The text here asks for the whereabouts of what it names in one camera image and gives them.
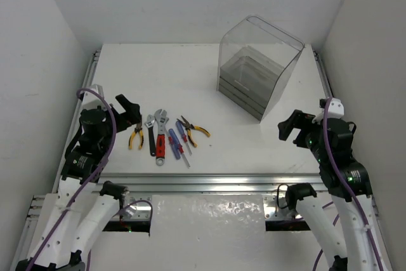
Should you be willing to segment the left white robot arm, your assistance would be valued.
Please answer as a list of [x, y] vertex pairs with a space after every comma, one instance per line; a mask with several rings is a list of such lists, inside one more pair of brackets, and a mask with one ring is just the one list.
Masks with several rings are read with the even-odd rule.
[[141, 122], [140, 106], [117, 95], [124, 109], [118, 113], [92, 89], [82, 90], [80, 99], [79, 129], [65, 151], [57, 199], [39, 242], [17, 270], [84, 270], [98, 236], [123, 208], [127, 188], [105, 182], [93, 207], [82, 215], [117, 134]]

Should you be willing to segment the clear plastic drawer container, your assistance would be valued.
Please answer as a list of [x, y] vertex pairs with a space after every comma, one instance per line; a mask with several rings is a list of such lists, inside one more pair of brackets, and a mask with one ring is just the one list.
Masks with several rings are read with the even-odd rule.
[[257, 15], [219, 44], [216, 89], [261, 122], [280, 100], [305, 44]]

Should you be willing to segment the small blue screwdriver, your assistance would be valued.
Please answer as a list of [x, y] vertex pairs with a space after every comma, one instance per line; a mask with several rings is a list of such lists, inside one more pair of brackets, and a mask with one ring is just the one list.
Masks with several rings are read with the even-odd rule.
[[190, 146], [189, 146], [189, 144], [188, 144], [188, 138], [187, 138], [187, 136], [186, 136], [186, 134], [185, 134], [183, 125], [182, 125], [182, 123], [181, 123], [181, 121], [180, 121], [179, 119], [176, 121], [176, 127], [177, 127], [177, 129], [178, 129], [178, 132], [180, 133], [180, 136], [181, 136], [181, 138], [182, 138], [184, 144], [186, 145], [186, 148], [187, 148], [187, 150], [188, 150], [188, 153], [189, 153], [190, 155], [192, 155], [191, 148], [190, 148]]

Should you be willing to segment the red handled adjustable wrench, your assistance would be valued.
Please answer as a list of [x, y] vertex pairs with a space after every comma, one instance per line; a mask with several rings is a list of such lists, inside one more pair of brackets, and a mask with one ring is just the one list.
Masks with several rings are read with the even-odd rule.
[[156, 165], [162, 166], [165, 162], [166, 154], [166, 124], [168, 121], [167, 112], [165, 110], [159, 109], [154, 114], [155, 121], [157, 122], [157, 141], [156, 141]]

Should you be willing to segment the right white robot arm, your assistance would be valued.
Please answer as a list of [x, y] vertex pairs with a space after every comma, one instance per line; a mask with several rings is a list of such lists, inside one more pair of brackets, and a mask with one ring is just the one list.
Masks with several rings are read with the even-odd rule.
[[366, 168], [353, 157], [357, 126], [341, 118], [318, 120], [294, 110], [278, 124], [278, 137], [285, 141], [294, 129], [293, 143], [309, 149], [319, 165], [319, 175], [337, 210], [334, 221], [324, 213], [310, 183], [288, 186], [289, 210], [302, 216], [321, 247], [329, 270], [386, 270], [376, 241], [372, 186]]

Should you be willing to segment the large blue screwdriver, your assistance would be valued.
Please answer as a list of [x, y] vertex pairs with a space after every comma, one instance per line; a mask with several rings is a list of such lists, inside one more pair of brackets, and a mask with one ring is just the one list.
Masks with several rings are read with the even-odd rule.
[[174, 154], [175, 154], [175, 158], [177, 160], [183, 159], [183, 161], [185, 162], [186, 166], [189, 168], [190, 167], [190, 163], [185, 155], [185, 152], [183, 150], [183, 146], [180, 143], [174, 129], [169, 129], [169, 135], [172, 139], [172, 148], [174, 150]]

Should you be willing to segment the black handled adjustable wrench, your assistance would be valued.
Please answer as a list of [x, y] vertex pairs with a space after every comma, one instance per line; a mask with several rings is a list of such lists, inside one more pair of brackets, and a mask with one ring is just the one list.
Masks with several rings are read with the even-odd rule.
[[156, 156], [154, 124], [155, 124], [155, 117], [153, 115], [149, 114], [147, 116], [147, 120], [145, 121], [145, 126], [148, 129], [149, 150], [150, 150], [150, 155], [152, 157]]

